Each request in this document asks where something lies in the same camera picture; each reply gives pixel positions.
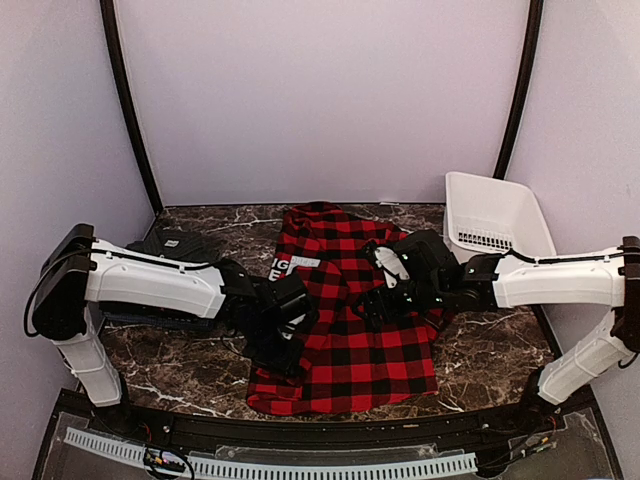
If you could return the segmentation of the red black plaid shirt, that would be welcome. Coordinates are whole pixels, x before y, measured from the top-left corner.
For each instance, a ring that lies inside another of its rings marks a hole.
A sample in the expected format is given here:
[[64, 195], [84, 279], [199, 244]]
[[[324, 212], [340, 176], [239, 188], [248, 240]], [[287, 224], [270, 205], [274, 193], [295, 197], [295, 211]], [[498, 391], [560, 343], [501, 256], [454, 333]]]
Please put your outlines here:
[[405, 236], [390, 222], [363, 219], [328, 202], [285, 212], [269, 277], [298, 274], [318, 319], [310, 331], [294, 335], [304, 345], [298, 376], [252, 367], [249, 407], [274, 416], [346, 414], [437, 393], [431, 345], [451, 313], [410, 314], [376, 328], [352, 310], [361, 294], [385, 283], [365, 248]]

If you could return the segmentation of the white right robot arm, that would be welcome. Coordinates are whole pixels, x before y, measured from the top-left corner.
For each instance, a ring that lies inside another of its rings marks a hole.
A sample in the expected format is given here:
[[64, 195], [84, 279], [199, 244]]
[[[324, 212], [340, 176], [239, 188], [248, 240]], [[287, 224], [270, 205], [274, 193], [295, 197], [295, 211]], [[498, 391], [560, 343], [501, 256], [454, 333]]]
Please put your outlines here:
[[524, 401], [510, 413], [521, 434], [534, 432], [559, 406], [614, 365], [639, 355], [639, 240], [582, 255], [530, 257], [513, 249], [459, 261], [432, 230], [390, 247], [366, 250], [384, 275], [362, 294], [354, 312], [382, 326], [431, 310], [490, 312], [540, 306], [557, 318], [586, 314], [591, 327], [562, 355], [534, 373]]

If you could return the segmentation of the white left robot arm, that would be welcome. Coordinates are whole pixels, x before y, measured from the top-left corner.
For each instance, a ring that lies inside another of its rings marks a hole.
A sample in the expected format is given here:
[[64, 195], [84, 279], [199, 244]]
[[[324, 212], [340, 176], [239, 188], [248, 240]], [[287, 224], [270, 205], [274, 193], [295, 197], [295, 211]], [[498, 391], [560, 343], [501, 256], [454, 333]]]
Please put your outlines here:
[[84, 387], [101, 417], [120, 436], [141, 427], [125, 401], [125, 386], [94, 326], [97, 309], [115, 321], [208, 328], [222, 323], [245, 340], [243, 355], [269, 372], [301, 374], [299, 336], [318, 313], [302, 279], [250, 275], [222, 258], [194, 263], [154, 256], [100, 240], [77, 224], [44, 262], [23, 313], [30, 338], [50, 340]]

